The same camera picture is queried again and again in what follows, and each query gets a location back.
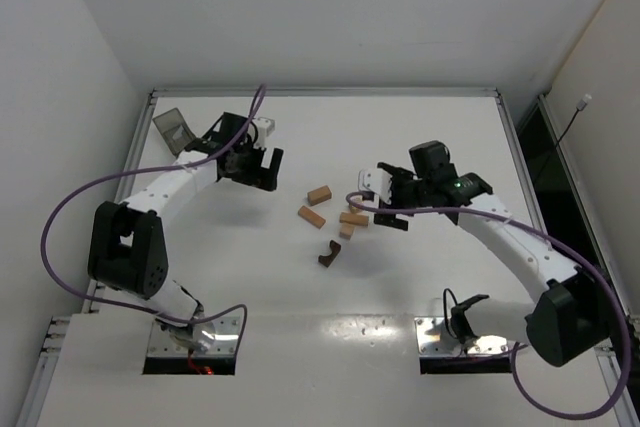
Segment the light wood cube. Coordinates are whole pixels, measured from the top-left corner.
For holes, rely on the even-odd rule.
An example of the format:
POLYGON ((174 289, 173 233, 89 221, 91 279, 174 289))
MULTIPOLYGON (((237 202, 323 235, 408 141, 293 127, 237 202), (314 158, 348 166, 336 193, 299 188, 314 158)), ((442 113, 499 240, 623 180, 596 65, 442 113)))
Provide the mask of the light wood cube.
POLYGON ((354 204, 350 204, 349 211, 354 214, 360 213, 362 209, 359 207, 359 202, 356 201, 354 204))
POLYGON ((350 240, 355 232, 355 226, 351 224, 342 224, 339 230, 339 236, 343 239, 350 240))

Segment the long wood block plain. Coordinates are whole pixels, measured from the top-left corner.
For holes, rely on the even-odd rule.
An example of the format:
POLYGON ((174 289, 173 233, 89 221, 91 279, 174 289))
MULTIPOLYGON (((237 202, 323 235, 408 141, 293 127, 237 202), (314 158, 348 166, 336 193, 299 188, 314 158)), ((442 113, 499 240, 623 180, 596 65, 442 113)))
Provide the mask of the long wood block plain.
POLYGON ((367 227, 369 225, 369 217, 361 214, 341 212, 339 222, 354 226, 367 227))

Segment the long wood block printed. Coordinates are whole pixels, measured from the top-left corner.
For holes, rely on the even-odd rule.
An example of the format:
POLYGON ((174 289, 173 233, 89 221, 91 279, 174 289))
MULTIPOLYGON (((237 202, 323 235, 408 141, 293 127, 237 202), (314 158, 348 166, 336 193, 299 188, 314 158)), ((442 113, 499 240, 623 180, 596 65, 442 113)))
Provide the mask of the long wood block printed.
POLYGON ((302 205, 299 208, 298 216, 310 225, 314 226, 316 229, 321 229, 326 223, 326 219, 324 217, 305 205, 302 205))

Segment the wide light wood block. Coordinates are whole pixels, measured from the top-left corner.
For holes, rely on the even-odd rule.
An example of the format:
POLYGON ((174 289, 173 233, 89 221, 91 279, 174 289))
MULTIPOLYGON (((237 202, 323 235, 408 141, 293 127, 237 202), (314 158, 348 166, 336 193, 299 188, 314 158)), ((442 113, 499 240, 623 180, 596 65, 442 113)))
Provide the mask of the wide light wood block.
POLYGON ((307 192, 307 202, 309 206, 315 206, 326 202, 332 197, 333 194, 328 185, 324 185, 307 192))

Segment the clear smoky plastic box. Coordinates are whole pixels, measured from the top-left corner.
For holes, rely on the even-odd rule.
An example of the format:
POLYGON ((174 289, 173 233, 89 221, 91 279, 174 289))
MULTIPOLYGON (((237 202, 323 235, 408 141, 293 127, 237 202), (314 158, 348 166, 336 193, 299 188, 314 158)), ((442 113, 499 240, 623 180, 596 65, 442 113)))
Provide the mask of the clear smoky plastic box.
POLYGON ((178 108, 157 115, 152 121, 175 157, 178 157, 186 146, 196 139, 178 108))

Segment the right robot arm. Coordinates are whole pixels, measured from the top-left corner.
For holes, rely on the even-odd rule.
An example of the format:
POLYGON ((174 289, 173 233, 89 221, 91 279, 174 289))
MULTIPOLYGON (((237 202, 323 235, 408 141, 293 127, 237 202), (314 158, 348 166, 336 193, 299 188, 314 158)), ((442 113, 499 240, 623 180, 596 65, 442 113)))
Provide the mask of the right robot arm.
POLYGON ((621 332, 622 316, 596 278, 551 248, 549 241, 518 228, 492 187, 475 173, 461 175, 445 144, 430 141, 409 151, 412 169, 380 162, 360 173, 358 185, 377 198, 378 225, 400 230, 418 208, 443 208, 457 227, 481 242, 516 277, 529 302, 509 304, 476 294, 454 305, 451 335, 462 343, 500 335, 525 343, 548 364, 561 367, 621 332))

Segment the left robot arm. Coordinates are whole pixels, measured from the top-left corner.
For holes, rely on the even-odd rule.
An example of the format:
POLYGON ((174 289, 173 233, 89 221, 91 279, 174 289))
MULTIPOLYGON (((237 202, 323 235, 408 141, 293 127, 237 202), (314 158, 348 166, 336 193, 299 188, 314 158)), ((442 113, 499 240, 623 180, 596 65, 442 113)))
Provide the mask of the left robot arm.
POLYGON ((201 137, 184 121, 168 129, 185 145, 170 171, 120 203, 105 202, 94 215, 89 276, 135 298, 149 309, 174 341, 194 351, 209 350, 214 325, 203 305, 169 273, 164 229, 196 195, 222 179, 267 192, 277 188, 283 150, 262 164, 274 120, 225 112, 201 137))

